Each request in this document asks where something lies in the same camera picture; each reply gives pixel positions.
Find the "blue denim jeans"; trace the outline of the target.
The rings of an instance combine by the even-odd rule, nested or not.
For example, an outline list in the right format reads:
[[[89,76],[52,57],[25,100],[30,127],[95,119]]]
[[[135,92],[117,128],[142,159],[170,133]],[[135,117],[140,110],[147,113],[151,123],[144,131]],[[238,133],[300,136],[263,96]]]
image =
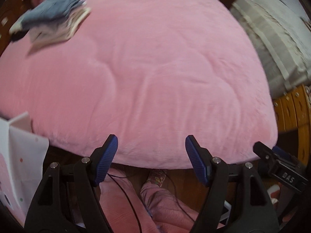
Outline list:
[[[45,0],[26,11],[11,26],[11,35],[42,25],[58,25],[67,21],[75,9],[81,9],[84,0]]]

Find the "folded white clothes stack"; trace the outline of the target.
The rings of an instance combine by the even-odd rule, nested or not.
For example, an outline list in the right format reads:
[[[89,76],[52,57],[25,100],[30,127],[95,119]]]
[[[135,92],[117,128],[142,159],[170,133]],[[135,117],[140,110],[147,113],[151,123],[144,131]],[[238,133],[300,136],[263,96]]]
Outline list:
[[[83,5],[70,12],[69,18],[63,23],[42,24],[32,27],[28,32],[31,51],[68,41],[90,13],[91,8]]]

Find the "wooden drawer cabinet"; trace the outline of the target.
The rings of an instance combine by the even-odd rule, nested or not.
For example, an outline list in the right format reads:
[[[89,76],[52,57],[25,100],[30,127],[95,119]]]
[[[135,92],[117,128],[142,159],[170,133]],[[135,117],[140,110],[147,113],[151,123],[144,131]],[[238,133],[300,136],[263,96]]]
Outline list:
[[[277,146],[304,165],[310,160],[310,90],[301,84],[273,100]]]

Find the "pink pajama trousers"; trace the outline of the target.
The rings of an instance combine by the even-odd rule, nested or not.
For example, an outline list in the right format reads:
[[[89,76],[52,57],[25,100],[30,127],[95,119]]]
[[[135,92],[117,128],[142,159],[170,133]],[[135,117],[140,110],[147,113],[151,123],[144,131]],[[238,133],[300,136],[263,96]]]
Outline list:
[[[125,173],[110,168],[100,183],[100,205],[114,232],[189,232],[198,212],[162,187],[167,173],[153,169],[137,194]]]

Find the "white sheer curtain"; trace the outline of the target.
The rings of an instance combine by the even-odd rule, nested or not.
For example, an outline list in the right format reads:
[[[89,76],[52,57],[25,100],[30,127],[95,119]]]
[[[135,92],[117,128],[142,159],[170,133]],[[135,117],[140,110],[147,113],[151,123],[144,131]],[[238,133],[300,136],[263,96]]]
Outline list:
[[[310,84],[310,28],[281,0],[235,0],[231,14],[244,28],[277,98]]]

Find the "pink plush bed cover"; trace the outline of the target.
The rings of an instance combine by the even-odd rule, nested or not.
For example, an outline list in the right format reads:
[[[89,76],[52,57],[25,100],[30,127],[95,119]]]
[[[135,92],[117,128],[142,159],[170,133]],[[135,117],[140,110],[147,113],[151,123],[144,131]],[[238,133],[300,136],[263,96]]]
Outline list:
[[[114,161],[190,168],[194,135],[227,163],[255,160],[278,129],[268,81],[241,25],[218,0],[86,0],[90,15],[63,43],[1,56],[1,116],[28,112],[33,131],[87,156],[108,135]]]

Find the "brown wooden headboard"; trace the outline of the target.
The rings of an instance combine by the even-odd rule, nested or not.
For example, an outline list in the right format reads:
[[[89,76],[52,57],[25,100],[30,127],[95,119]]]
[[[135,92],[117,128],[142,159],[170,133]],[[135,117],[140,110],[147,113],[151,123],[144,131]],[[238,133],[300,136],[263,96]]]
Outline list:
[[[10,28],[30,8],[30,0],[5,0],[1,7],[1,54],[11,41]]]

